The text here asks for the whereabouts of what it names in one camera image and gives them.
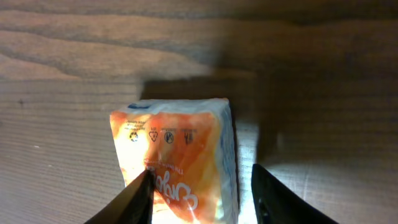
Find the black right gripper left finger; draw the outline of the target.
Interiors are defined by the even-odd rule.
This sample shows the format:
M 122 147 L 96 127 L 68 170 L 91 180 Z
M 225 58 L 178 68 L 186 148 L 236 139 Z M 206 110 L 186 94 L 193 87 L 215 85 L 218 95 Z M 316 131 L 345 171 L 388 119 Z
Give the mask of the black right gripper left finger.
M 141 172 L 85 224 L 151 224 L 154 189 L 152 173 Z

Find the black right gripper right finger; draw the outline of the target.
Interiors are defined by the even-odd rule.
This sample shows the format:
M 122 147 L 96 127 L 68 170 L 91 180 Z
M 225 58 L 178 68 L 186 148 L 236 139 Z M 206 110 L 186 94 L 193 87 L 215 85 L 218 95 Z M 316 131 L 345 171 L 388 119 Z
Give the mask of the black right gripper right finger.
M 251 188 L 258 224 L 337 224 L 259 164 L 252 166 Z

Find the small orange tissue pack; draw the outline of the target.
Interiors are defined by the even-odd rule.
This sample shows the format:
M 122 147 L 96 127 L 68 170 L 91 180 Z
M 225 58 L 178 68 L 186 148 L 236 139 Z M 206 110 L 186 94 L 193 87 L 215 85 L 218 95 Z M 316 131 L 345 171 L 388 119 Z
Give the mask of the small orange tissue pack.
M 236 223 L 239 215 L 229 101 L 141 100 L 109 117 L 126 184 L 154 175 L 154 223 Z

